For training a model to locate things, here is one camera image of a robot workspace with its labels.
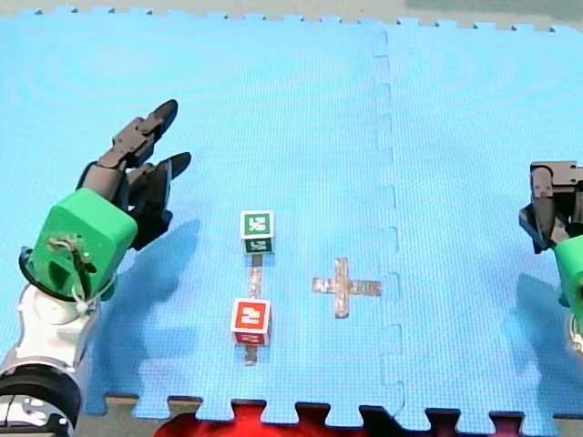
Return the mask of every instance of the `gray floor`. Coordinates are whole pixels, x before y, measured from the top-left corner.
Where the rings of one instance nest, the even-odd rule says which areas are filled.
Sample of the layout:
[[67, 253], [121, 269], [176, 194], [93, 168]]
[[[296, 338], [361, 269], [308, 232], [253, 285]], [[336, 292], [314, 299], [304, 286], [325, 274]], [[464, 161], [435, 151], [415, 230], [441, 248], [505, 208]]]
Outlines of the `gray floor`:
[[[22, 9], [40, 8], [50, 11], [56, 5], [73, 5], [83, 11], [103, 2], [77, 0], [71, 4], [57, 0], [0, 0], [0, 15], [14, 15]], [[469, 27], [476, 21], [494, 22], [501, 29], [517, 23], [534, 24], [538, 29], [551, 25], [571, 25], [583, 30], [583, 0], [113, 0], [106, 5], [123, 12], [131, 6], [149, 7], [155, 13], [167, 9], [182, 9], [194, 14], [220, 11], [232, 17], [249, 12], [260, 12], [269, 19], [284, 14], [301, 14], [308, 21], [322, 15], [340, 15], [345, 22], [355, 22], [361, 16], [370, 16], [393, 23], [400, 16], [416, 16], [423, 24], [431, 25], [439, 19], [457, 21]], [[84, 417], [79, 426], [81, 437], [148, 437], [160, 426], [159, 422], [134, 420], [132, 400], [111, 399], [105, 417]], [[171, 412], [192, 412], [196, 407], [173, 402]], [[563, 437], [583, 435], [578, 421], [557, 421]]]

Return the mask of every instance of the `red cube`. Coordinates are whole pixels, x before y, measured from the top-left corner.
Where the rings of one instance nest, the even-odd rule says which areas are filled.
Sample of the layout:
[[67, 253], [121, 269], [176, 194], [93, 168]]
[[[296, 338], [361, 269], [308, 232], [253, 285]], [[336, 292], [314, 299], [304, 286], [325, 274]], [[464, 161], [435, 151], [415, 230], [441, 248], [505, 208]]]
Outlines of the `red cube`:
[[230, 331], [235, 342], [267, 346], [270, 340], [271, 304], [263, 299], [236, 299]]

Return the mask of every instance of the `blue foam mat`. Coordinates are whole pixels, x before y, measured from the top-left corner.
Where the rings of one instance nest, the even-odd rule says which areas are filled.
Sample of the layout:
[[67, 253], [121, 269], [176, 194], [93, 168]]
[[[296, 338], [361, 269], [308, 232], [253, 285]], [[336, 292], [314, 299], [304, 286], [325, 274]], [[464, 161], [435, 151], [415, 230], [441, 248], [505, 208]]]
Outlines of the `blue foam mat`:
[[[12, 42], [0, 69], [5, 312], [23, 285], [20, 245], [34, 243], [50, 206], [132, 117], [176, 98], [179, 115], [154, 158], [188, 150], [193, 162], [172, 186], [168, 235], [120, 268], [87, 411], [103, 412], [106, 393], [133, 393], [144, 418], [167, 417], [169, 396], [202, 398], [197, 415], [209, 420], [231, 419], [232, 399], [266, 401], [267, 422], [297, 422], [298, 401], [331, 404], [330, 425], [361, 425], [362, 404], [397, 413], [403, 391], [386, 365], [400, 348], [391, 288], [353, 298], [342, 321], [332, 297], [311, 290], [339, 256], [356, 278], [392, 277], [383, 258], [394, 253], [394, 232], [381, 221], [391, 201], [390, 150], [378, 136], [388, 98], [382, 31], [333, 17], [108, 10], [31, 11], [0, 24]], [[273, 329], [271, 346], [246, 367], [230, 335], [233, 301], [248, 293], [239, 217], [263, 208], [277, 223], [262, 292]], [[14, 319], [3, 319], [1, 350], [16, 339]]]
[[[351, 426], [358, 406], [376, 405], [422, 430], [425, 409], [453, 408], [463, 432], [493, 431], [490, 412], [523, 412], [529, 435], [555, 433], [553, 414], [581, 414], [554, 261], [517, 225], [528, 164], [580, 158], [581, 34], [223, 16], [0, 19], [14, 42], [0, 46], [7, 313], [22, 287], [10, 259], [130, 118], [177, 98], [156, 157], [194, 155], [171, 231], [122, 266], [88, 411], [102, 412], [106, 392], [134, 393], [137, 416], [164, 417], [166, 398], [182, 395], [203, 398], [203, 419], [257, 399], [264, 421], [295, 422], [295, 402], [323, 402], [327, 423]], [[248, 208], [277, 219], [272, 344], [252, 368], [229, 336]], [[310, 292], [337, 256], [384, 283], [380, 299], [352, 299], [347, 320]], [[2, 332], [5, 350], [15, 318]]]

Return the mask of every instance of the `cube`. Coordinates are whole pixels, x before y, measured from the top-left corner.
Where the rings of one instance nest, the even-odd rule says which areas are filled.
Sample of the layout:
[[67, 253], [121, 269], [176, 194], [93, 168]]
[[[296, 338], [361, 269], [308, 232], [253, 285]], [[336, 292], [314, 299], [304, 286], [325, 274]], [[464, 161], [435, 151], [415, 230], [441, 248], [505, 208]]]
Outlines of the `cube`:
[[240, 237], [245, 253], [273, 253], [274, 235], [273, 211], [241, 212]]
[[236, 299], [230, 331], [237, 344], [268, 346], [270, 342], [271, 303], [263, 299]]

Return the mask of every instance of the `robotic hand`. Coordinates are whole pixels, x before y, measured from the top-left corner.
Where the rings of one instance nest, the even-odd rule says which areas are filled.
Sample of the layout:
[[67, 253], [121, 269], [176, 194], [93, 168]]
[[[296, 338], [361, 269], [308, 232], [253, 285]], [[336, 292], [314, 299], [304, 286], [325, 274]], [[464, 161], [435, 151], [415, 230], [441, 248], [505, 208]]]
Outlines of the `robotic hand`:
[[0, 435], [75, 434], [100, 302], [112, 296], [127, 250], [168, 230], [170, 181], [190, 163], [190, 153], [146, 163], [177, 112], [170, 100], [129, 123], [51, 208], [35, 246], [23, 248], [28, 284], [18, 305], [21, 338], [0, 367]]
[[575, 161], [535, 162], [530, 185], [531, 203], [520, 210], [520, 226], [532, 238], [536, 254], [547, 249], [555, 253], [559, 302], [573, 312], [570, 334], [575, 340], [583, 327], [583, 168]]

